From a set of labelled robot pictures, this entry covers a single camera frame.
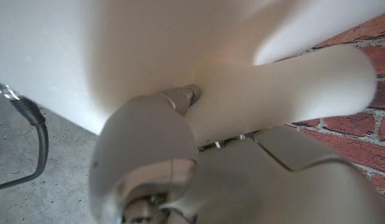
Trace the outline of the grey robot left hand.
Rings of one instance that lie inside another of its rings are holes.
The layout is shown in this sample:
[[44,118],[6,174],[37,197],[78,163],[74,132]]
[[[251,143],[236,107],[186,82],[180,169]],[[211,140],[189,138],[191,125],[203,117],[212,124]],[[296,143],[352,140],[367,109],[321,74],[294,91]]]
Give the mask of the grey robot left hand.
[[106,122],[92,157],[98,223],[385,223],[385,200],[328,146],[270,128],[199,152],[185,113],[196,85],[138,96]]

